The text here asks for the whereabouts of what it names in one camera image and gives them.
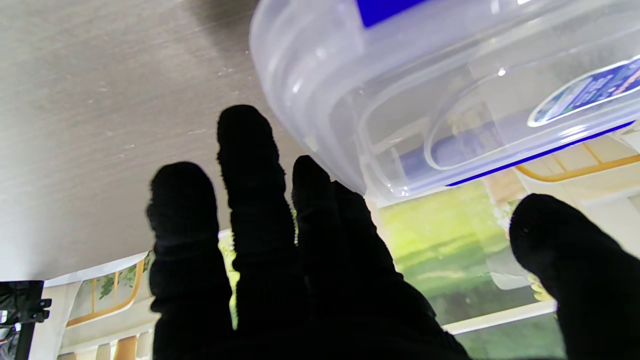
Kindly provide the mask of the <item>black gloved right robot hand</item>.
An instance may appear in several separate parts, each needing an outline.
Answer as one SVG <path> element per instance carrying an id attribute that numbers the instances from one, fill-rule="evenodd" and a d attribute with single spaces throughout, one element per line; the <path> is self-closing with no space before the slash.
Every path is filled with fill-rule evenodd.
<path id="1" fill-rule="evenodd" d="M 469 359 L 396 271 L 360 194 L 302 155 L 290 208 L 272 128 L 251 105 L 221 112 L 217 142 L 240 277 L 233 291 L 210 178 L 194 162 L 160 168 L 146 210 L 155 360 Z M 519 202 L 509 240 L 556 300 L 569 360 L 639 358 L 637 257 L 548 194 Z"/>

